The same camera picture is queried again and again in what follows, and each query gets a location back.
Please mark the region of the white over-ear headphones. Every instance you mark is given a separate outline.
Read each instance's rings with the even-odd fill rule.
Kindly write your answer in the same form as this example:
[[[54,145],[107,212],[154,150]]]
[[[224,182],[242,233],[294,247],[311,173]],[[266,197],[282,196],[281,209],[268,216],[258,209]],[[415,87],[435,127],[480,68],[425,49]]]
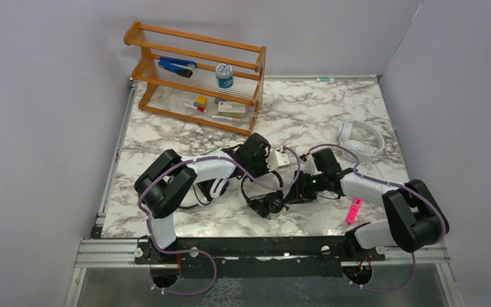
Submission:
[[[374,147],[365,141],[352,139],[351,136],[354,128],[364,130],[374,137],[377,146]],[[340,146],[352,152],[360,162],[374,161],[380,158],[384,153],[386,144],[384,136],[378,129],[366,122],[358,120],[343,122],[339,127],[336,141]]]

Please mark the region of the white black gaming headset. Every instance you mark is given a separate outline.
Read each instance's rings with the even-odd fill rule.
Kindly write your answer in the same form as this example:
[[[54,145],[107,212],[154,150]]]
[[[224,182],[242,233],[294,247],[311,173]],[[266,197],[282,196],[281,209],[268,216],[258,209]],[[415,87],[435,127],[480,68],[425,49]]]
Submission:
[[[195,209],[196,207],[205,207],[211,204],[211,202],[223,195],[229,186],[229,180],[227,178],[211,179],[199,183],[186,182],[183,185],[185,191],[193,188],[194,195],[196,197],[196,204],[190,206],[180,205],[178,208],[182,210]]]

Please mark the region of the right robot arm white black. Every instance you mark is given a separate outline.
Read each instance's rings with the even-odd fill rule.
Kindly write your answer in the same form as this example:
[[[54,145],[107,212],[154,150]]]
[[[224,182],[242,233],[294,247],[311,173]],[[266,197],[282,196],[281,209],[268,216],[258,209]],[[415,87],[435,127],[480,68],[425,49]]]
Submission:
[[[421,180],[388,182],[363,175],[356,166],[343,169],[329,148],[305,153],[301,159],[312,162],[315,169],[295,172],[297,179],[285,203],[310,203],[319,192],[328,191],[379,205],[385,211],[385,221],[366,223],[346,232],[343,251],[351,260],[359,260],[369,249],[381,246],[397,246],[413,253],[441,241],[449,232],[448,220]]]

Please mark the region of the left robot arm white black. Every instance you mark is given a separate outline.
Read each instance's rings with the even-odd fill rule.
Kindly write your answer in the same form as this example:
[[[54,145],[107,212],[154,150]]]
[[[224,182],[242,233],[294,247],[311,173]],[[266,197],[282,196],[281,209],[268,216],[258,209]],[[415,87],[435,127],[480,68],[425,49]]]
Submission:
[[[148,230],[155,239],[153,257],[165,263],[175,256],[173,213],[190,188],[196,185],[206,201],[212,201],[225,192],[232,178],[266,175],[270,149],[269,142],[254,133],[242,144],[208,155],[186,157],[170,149],[157,157],[134,184],[139,208],[147,214]]]

